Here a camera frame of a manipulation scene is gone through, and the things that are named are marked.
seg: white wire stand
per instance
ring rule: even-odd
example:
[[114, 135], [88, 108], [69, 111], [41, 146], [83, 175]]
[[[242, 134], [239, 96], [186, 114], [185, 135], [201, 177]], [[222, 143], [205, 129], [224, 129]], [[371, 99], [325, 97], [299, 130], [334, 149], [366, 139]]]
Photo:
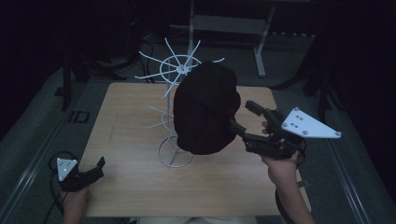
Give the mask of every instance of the white wire stand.
[[[200, 64], [201, 62], [193, 57], [193, 54], [198, 49], [199, 44], [201, 41], [198, 42], [195, 49], [191, 52], [190, 55], [185, 54], [175, 54], [172, 48], [170, 47], [167, 39], [165, 38], [165, 43], [167, 47], [172, 52], [172, 56], [160, 61], [158, 59], [152, 58], [141, 51], [139, 53], [155, 62], [160, 63], [160, 72], [154, 75], [144, 76], [144, 77], [135, 77], [139, 79], [148, 78], [148, 77], [158, 77], [161, 76], [163, 80], [167, 83], [167, 89], [165, 94], [163, 95], [162, 99], [166, 98], [167, 100], [167, 107], [164, 110], [155, 108], [153, 106], [148, 105], [149, 108], [157, 110], [162, 113], [162, 121], [160, 123], [154, 124], [149, 126], [148, 128], [153, 128], [156, 126], [164, 126], [170, 133], [168, 137], [166, 137], [158, 146], [158, 158], [162, 164], [167, 167], [172, 168], [180, 168], [189, 164], [194, 155], [188, 151], [182, 150], [177, 146], [177, 134], [173, 127], [173, 114], [171, 113], [171, 109], [173, 108], [172, 100], [171, 100], [171, 90], [175, 86], [180, 83], [180, 80], [185, 77], [190, 70]], [[220, 59], [214, 61], [214, 63], [221, 62], [224, 59]], [[167, 71], [163, 71], [164, 67], [167, 65]]]

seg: black fabric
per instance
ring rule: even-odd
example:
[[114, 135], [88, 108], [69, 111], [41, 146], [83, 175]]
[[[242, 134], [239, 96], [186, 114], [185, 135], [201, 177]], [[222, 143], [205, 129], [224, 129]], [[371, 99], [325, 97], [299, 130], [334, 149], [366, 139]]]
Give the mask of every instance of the black fabric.
[[199, 64], [175, 93], [177, 145], [195, 155], [221, 151], [235, 139], [230, 119], [240, 105], [233, 70], [218, 63]]

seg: gray carpet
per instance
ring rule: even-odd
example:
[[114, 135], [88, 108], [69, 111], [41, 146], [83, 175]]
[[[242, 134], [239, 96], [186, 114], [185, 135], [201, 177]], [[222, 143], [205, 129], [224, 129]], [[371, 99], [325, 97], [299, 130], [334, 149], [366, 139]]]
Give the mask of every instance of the gray carpet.
[[[238, 76], [238, 84], [243, 86], [273, 86], [292, 77], [312, 39], [295, 36], [270, 36], [267, 39], [264, 60], [267, 77], [257, 76], [256, 64], [253, 60], [251, 48], [237, 46], [216, 46], [203, 41], [195, 56], [201, 61], [225, 58], [223, 65], [232, 68]], [[152, 43], [153, 57], [163, 60], [169, 57], [170, 51], [163, 42]], [[176, 53], [185, 54], [187, 45], [178, 39], [170, 39]], [[150, 47], [144, 45], [142, 51], [149, 54]], [[150, 62], [150, 72], [156, 73], [159, 64]], [[136, 80], [134, 76], [141, 76], [139, 64], [131, 69], [119, 71], [127, 78], [127, 82], [145, 82]], [[32, 159], [46, 136], [52, 131], [51, 127], [58, 120], [62, 120], [62, 128], [50, 141], [48, 152], [43, 161], [50, 155], [62, 150], [72, 151], [81, 156], [91, 133], [95, 118], [106, 94], [108, 85], [113, 80], [97, 74], [92, 74], [88, 84], [74, 82], [75, 90], [72, 108], [61, 112], [62, 100], [53, 96], [54, 91], [62, 84], [61, 73], [54, 74], [37, 95], [23, 117], [1, 142], [0, 158], [3, 158], [0, 171], [0, 200], [6, 203], [13, 188], [18, 183], [29, 160]], [[317, 116], [318, 97], [304, 96], [302, 88], [304, 80], [282, 91], [273, 91], [277, 106], [282, 111], [290, 111], [295, 106], [304, 112]], [[67, 122], [71, 110], [90, 112], [87, 123]], [[367, 212], [367, 222], [363, 223], [395, 223], [396, 209], [394, 203], [385, 192], [373, 165], [371, 164], [364, 145], [345, 111], [332, 106], [326, 113], [328, 125], [343, 133], [339, 140], [308, 139], [307, 160], [300, 171], [304, 180], [311, 183], [307, 190], [312, 205], [312, 214], [318, 223], [359, 223], [356, 219], [351, 203], [346, 196], [346, 186], [337, 172], [333, 152], [343, 161], [344, 169], [350, 176], [354, 189], [360, 196], [360, 203]], [[17, 206], [11, 223], [42, 223], [50, 204], [50, 190], [48, 187], [50, 169], [44, 162], [40, 172], [27, 191], [21, 204]], [[60, 223], [60, 214], [56, 208], [50, 216], [50, 223]], [[258, 217], [259, 223], [278, 223], [279, 217]], [[120, 218], [86, 218], [84, 223], [120, 223]]]

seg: person's hand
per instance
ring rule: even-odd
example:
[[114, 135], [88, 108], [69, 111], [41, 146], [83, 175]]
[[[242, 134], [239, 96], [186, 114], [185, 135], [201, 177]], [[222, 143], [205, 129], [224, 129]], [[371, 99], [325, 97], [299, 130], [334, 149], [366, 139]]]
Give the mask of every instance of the person's hand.
[[84, 217], [89, 187], [77, 192], [61, 192], [64, 206], [64, 224], [78, 224]]
[[[264, 121], [262, 126], [263, 133], [267, 133], [265, 128], [268, 122]], [[297, 157], [299, 152], [296, 151], [290, 159], [275, 160], [262, 156], [262, 162], [268, 166], [268, 176], [276, 186], [276, 191], [282, 206], [289, 218], [294, 223], [315, 223], [305, 204], [303, 195], [297, 185]]]

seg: desk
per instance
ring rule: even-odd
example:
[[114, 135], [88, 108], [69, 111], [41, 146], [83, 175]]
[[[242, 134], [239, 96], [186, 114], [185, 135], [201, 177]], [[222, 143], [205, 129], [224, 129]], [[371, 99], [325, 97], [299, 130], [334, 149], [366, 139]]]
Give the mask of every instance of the desk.
[[[169, 131], [147, 128], [161, 120], [163, 84], [113, 83], [109, 86], [80, 169], [104, 156], [105, 176], [90, 188], [88, 217], [216, 217], [278, 215], [275, 186], [261, 158], [247, 153], [240, 137], [213, 155], [195, 156], [182, 168], [168, 168], [157, 148]], [[237, 121], [261, 133], [262, 117], [244, 108], [253, 100], [276, 108], [269, 89], [237, 87], [242, 106]]]

